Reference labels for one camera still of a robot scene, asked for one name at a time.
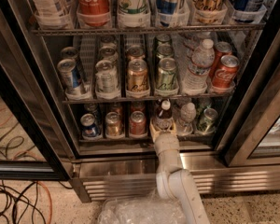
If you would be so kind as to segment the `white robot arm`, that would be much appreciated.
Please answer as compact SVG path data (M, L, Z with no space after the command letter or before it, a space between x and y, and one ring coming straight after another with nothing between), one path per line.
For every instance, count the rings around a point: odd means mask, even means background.
M175 129L157 131L153 122L150 122L149 129L159 159L156 183L160 197L178 199L187 224L210 224L195 180L191 172L183 167Z

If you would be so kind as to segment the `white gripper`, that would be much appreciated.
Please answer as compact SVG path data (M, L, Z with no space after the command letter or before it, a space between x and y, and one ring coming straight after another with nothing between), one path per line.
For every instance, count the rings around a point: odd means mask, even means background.
M170 133L162 133L157 131L152 123L149 124L150 134L154 143L154 148L157 155L164 151L179 150L179 141L177 135L175 122L172 122Z

